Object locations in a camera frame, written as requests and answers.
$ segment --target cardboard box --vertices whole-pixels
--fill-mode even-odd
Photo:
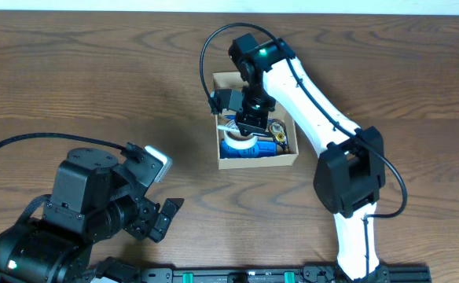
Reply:
[[[214,88],[234,88],[241,90],[243,86],[247,85],[241,77],[239,72],[223,72],[214,74]],[[234,114],[234,112],[223,111],[219,116],[215,117],[215,126],[217,133],[217,159],[219,169],[232,169],[232,168],[250,168],[250,167],[271,167],[271,166],[290,166],[294,163],[299,155],[298,142],[296,139],[296,125],[292,117],[287,113],[285,108],[277,102],[275,111],[270,112],[269,117],[280,119],[284,121],[287,139],[289,145],[289,154],[281,154],[273,157],[261,158],[224,158],[221,159],[221,140],[224,138],[222,130],[217,130],[219,123],[224,123],[224,115]]]

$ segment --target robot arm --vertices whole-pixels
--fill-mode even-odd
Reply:
[[[367,240],[362,220],[376,210],[379,189],[385,183],[384,164],[332,125],[298,86],[285,56],[314,100],[343,129],[363,138],[379,153],[383,152],[383,139],[374,127],[362,130],[336,109],[308,78],[295,53],[283,40],[279,42],[283,52],[273,42],[258,45],[250,34],[233,41],[229,56],[249,86],[241,93],[213,92],[212,112],[223,108],[234,110],[242,135],[262,134],[275,102],[284,106],[318,155],[314,188],[321,202],[334,214],[340,245],[338,265],[352,281],[364,278],[380,264],[374,247],[373,219],[367,219]]]
[[[303,85],[322,108],[330,116],[335,117],[340,122],[341,127],[355,134],[355,130],[359,129],[359,126],[336,109],[311,82],[298,58],[292,59],[292,65],[298,76],[303,80]],[[271,97],[284,106],[304,131],[318,156],[328,148],[328,144],[334,143],[338,145],[349,139],[348,136],[332,126],[301,88],[297,86],[297,82],[292,77],[285,60],[273,64],[272,70],[263,74],[263,86]],[[364,215],[373,214],[375,210],[376,203],[364,205],[355,211],[350,218],[345,218],[341,213],[334,215],[340,246],[338,264],[352,280],[366,276],[365,233],[362,218]],[[373,219],[368,219],[368,221],[369,272],[371,273],[380,264],[380,261],[375,252]]]
[[[120,230],[139,241],[163,240],[184,200],[166,199],[160,210],[160,204],[145,193],[153,182],[161,182],[171,159],[152,146],[142,149],[128,143],[120,148],[126,157],[122,164],[100,149],[68,153],[58,168],[53,193],[35,198],[0,234],[0,282],[89,282],[83,278],[102,275],[86,270],[91,249],[99,241]],[[43,203],[42,219],[31,217]],[[125,282],[134,281],[137,272],[130,274],[121,266],[109,272],[125,276]]]

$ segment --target white tape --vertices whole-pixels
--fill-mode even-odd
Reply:
[[[219,130],[227,130],[227,131],[230,131],[232,133],[240,133],[240,130],[238,130],[238,128],[233,128],[233,127],[228,127],[226,125],[217,125],[217,128]]]
[[[226,124],[227,127],[233,128],[236,126],[235,121],[231,120]],[[224,130],[224,140],[226,144],[234,149],[250,149],[258,142],[258,137],[253,135],[252,138],[246,140],[237,140],[231,138],[227,130]]]

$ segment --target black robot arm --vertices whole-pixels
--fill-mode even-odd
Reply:
[[[86,268],[98,241],[120,230],[156,243],[165,237],[184,200],[167,199],[160,210],[144,195],[171,160],[152,147],[130,143],[121,153],[126,157],[122,164],[100,149],[68,153],[53,193],[35,198],[17,223],[0,234],[0,281],[83,280],[91,273]],[[42,219],[32,218],[42,203]]]

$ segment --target green led light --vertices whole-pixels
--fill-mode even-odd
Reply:
[[[9,268],[9,269],[16,269],[17,267],[18,267],[18,266],[17,266],[17,263],[15,263],[14,260],[10,260],[10,261],[8,262],[8,268]]]

